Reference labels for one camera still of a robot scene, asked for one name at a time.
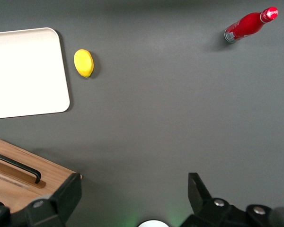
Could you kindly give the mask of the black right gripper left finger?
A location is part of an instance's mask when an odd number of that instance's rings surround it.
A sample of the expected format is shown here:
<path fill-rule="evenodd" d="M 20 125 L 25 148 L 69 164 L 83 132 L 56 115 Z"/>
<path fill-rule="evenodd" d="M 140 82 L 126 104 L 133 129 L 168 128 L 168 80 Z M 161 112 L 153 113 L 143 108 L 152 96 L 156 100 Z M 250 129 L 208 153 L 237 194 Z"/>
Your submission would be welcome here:
<path fill-rule="evenodd" d="M 81 175 L 71 174 L 49 197 L 33 201 L 25 211 L 28 227 L 64 227 L 81 200 Z"/>

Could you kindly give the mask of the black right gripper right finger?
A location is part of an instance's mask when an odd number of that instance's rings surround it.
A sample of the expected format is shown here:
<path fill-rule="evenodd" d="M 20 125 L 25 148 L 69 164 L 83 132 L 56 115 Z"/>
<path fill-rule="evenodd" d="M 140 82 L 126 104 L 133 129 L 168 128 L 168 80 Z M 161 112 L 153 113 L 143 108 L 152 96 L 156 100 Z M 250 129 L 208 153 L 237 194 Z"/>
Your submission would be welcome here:
<path fill-rule="evenodd" d="M 188 199 L 193 210 L 182 227 L 271 227 L 271 208 L 252 204 L 240 210 L 208 192 L 198 173 L 188 174 Z"/>

